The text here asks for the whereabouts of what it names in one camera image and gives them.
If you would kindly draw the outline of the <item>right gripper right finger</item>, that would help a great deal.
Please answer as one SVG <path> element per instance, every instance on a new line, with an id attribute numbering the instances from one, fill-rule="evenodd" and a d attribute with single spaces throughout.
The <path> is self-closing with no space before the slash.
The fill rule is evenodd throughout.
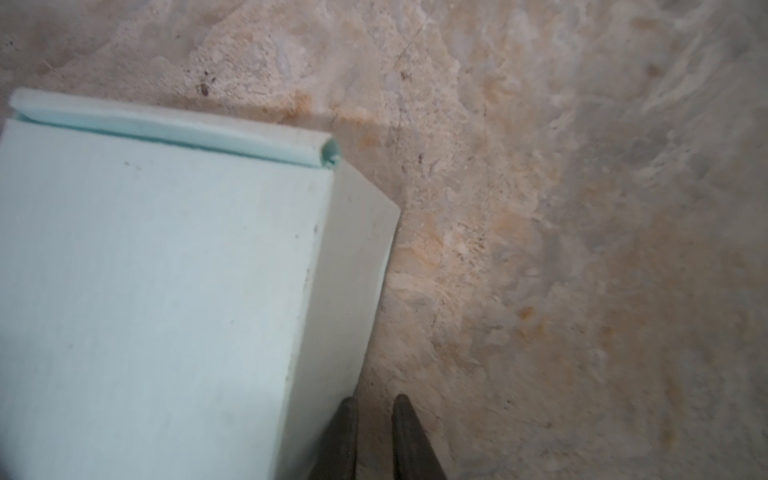
<path id="1" fill-rule="evenodd" d="M 393 478 L 395 480 L 446 480 L 418 415 L 405 394 L 392 410 Z"/>

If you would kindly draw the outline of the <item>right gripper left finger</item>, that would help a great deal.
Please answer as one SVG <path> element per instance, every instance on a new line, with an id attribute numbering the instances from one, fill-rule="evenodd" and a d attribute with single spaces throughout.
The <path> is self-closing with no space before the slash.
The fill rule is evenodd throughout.
<path id="1" fill-rule="evenodd" d="M 308 478 L 310 480 L 355 480 L 359 406 L 353 397 L 339 404 L 324 433 L 320 451 Z"/>

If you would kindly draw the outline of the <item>light blue paper box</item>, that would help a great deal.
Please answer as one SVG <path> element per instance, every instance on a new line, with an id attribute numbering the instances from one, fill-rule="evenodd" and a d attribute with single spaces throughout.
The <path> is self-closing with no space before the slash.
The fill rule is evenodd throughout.
<path id="1" fill-rule="evenodd" d="M 304 479 L 398 206 L 326 132 L 19 89 L 1 134 L 1 472 Z"/>

